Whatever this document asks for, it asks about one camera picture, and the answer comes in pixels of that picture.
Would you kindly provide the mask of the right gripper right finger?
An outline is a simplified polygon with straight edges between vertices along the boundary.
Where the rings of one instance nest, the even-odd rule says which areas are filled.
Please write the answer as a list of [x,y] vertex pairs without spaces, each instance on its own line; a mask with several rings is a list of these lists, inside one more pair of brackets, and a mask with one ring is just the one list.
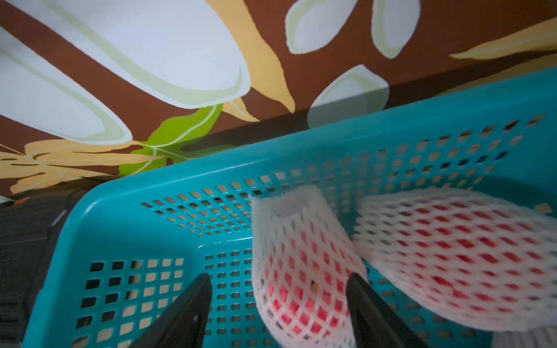
[[429,347],[359,274],[351,274],[346,296],[357,347]]

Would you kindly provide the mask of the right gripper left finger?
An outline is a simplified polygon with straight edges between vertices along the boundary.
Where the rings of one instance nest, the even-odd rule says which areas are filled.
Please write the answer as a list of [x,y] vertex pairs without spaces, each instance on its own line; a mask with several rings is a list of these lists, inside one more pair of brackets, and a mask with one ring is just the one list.
[[131,348],[201,347],[212,298],[210,276],[202,273]]

